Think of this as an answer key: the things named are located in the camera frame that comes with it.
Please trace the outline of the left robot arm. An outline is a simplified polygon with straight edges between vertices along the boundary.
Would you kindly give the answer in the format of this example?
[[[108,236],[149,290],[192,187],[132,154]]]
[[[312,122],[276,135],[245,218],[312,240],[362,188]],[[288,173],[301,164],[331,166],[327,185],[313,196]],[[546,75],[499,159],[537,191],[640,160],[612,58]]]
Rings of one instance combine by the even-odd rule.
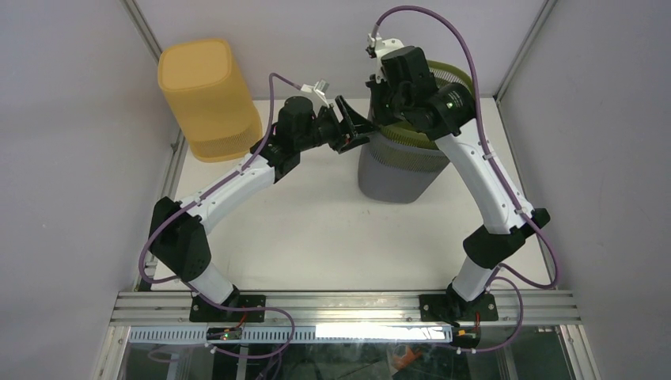
[[[263,138],[228,173],[181,200],[158,200],[142,249],[175,279],[208,299],[207,310],[218,321],[236,316],[239,290],[212,262],[208,235],[214,227],[295,169],[302,152],[329,146],[341,154],[369,142],[379,129],[341,96],[319,111],[314,111],[309,98],[291,97],[270,115],[270,121]]]

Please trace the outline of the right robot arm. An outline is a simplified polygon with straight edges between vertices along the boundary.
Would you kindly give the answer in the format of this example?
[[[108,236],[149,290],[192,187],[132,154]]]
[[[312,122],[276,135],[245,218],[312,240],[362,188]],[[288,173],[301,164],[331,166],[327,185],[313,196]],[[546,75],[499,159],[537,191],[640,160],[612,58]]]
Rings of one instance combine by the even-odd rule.
[[[465,321],[477,311],[495,269],[547,225],[550,215],[510,183],[478,126],[473,85],[436,78],[420,47],[371,48],[369,54],[377,63],[366,83],[373,120],[381,125],[406,122],[435,143],[480,211],[483,224],[464,239],[466,258],[440,309],[445,317]]]

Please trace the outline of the green plastic basket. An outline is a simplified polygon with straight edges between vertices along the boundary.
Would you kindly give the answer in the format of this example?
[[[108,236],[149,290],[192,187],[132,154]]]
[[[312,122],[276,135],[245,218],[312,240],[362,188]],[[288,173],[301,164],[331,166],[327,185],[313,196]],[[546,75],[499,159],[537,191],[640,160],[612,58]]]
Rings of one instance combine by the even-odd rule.
[[[459,135],[461,128],[476,118],[476,99],[471,78],[461,69],[430,59],[392,58],[383,59],[383,78],[397,86],[402,81],[418,82],[429,73],[435,76],[435,93],[423,98],[422,105],[430,111],[428,120],[421,125],[412,125],[430,141],[447,135]]]

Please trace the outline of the yellow plastic basket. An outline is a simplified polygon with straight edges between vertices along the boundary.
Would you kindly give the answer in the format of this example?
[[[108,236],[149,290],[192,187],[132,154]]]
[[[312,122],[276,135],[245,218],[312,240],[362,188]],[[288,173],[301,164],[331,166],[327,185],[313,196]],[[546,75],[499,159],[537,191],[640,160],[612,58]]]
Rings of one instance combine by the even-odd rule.
[[[201,162],[240,158],[261,139],[260,114],[226,40],[193,40],[165,49],[157,82]]]

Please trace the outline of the grey plastic basket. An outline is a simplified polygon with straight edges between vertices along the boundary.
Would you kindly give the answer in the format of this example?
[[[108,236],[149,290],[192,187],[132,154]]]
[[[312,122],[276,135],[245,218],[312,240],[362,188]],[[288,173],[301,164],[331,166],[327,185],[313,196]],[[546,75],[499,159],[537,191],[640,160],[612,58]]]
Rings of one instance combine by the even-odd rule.
[[[413,203],[449,164],[433,141],[400,121],[381,126],[363,145],[358,187],[372,200]]]

